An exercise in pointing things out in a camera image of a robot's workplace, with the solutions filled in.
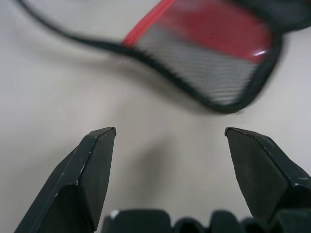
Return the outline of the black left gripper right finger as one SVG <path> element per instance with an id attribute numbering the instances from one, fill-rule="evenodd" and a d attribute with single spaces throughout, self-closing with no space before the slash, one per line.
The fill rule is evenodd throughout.
<path id="1" fill-rule="evenodd" d="M 228 127 L 236 179 L 252 216 L 270 223 L 283 209 L 311 208 L 311 176 L 268 136 Z"/>

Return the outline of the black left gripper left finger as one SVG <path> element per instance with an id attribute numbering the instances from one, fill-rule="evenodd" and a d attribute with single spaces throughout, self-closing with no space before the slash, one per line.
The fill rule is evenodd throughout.
<path id="1" fill-rule="evenodd" d="M 50 174 L 14 233 L 94 233 L 107 193 L 116 129 L 87 134 Z"/>

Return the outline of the black and red paddle case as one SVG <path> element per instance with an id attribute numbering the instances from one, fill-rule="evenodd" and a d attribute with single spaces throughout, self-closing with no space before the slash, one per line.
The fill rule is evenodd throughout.
<path id="1" fill-rule="evenodd" d="M 54 33 L 133 58 L 209 109 L 250 105 L 273 72 L 285 33 L 311 27 L 311 0 L 160 0 L 122 42 L 72 33 L 16 2 Z"/>

